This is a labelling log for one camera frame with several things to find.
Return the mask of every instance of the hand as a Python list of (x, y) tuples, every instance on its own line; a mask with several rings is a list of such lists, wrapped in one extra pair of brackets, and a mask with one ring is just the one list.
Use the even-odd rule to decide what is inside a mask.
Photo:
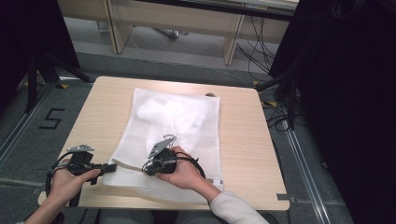
[[(182, 154), (186, 152), (181, 147), (172, 147), (171, 150), (175, 151), (178, 157), (188, 157)], [(190, 161), (177, 160), (177, 168), (172, 174), (158, 173), (155, 176), (180, 189), (192, 189), (201, 194), (209, 203), (220, 194), (220, 190), (204, 179)]]
[(49, 198), (59, 200), (64, 206), (67, 205), (67, 203), (78, 194), (82, 185), (86, 181), (97, 177), (100, 172), (99, 169), (95, 169), (82, 175), (72, 175), (67, 169), (57, 170), (52, 179)]

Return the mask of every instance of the light wood tabletop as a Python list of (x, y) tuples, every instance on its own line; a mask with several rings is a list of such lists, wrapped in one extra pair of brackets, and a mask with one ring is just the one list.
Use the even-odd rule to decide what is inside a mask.
[[(107, 163), (130, 117), (134, 89), (220, 97), (220, 157), (225, 190), (232, 191), (256, 210), (285, 211), (289, 200), (279, 200), (286, 189), (276, 160), (258, 93), (253, 89), (156, 80), (99, 77), (69, 134), (69, 147), (87, 144), (95, 148), (92, 162)], [(38, 198), (41, 204), (45, 192)], [(84, 184), (81, 207), (206, 210), (207, 205), (169, 203), (138, 195), (133, 189), (102, 183)]]

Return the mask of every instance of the long sleeve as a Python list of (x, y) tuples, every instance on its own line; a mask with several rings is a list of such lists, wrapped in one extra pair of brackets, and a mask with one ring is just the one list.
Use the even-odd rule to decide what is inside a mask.
[(230, 224), (268, 224), (256, 210), (230, 191), (223, 191), (209, 206), (216, 216)]

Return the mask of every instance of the white floor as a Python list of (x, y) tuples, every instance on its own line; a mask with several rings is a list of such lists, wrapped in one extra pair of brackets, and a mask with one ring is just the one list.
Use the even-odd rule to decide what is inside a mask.
[[(64, 18), (76, 52), (106, 55), (120, 58), (143, 59), (164, 63), (182, 63), (216, 69), (250, 71), (263, 74), (259, 66), (236, 48), (231, 65), (224, 64), (222, 37), (213, 35), (186, 34), (172, 40), (147, 27), (134, 27), (122, 54), (115, 54), (111, 46), (109, 32), (100, 32), (96, 21)], [(241, 48), (250, 54), (253, 47), (246, 40), (238, 40)], [(276, 54), (277, 44), (265, 43)], [(253, 57), (264, 63), (264, 57), (257, 50)]]

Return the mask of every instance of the person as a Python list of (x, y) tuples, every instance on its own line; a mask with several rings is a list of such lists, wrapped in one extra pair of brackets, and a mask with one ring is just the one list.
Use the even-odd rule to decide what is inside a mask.
[[(172, 147), (178, 157), (188, 157), (181, 147)], [(83, 175), (74, 176), (67, 169), (55, 172), (49, 197), (43, 204), (26, 219), (25, 224), (51, 223), (61, 212), (62, 208), (79, 191), (81, 186), (89, 179), (98, 176), (99, 170), (91, 170)], [(177, 161), (177, 168), (172, 174), (156, 174), (157, 178), (167, 181), (180, 189), (192, 189), (202, 195), (208, 202), (210, 212), (180, 212), (177, 223), (220, 223), (216, 217), (220, 217), (230, 224), (242, 223), (265, 223), (268, 222), (249, 204), (238, 198), (230, 191), (220, 191), (209, 181), (204, 179), (195, 166), (184, 160)], [(152, 223), (149, 211), (131, 210), (103, 210), (100, 223)]]

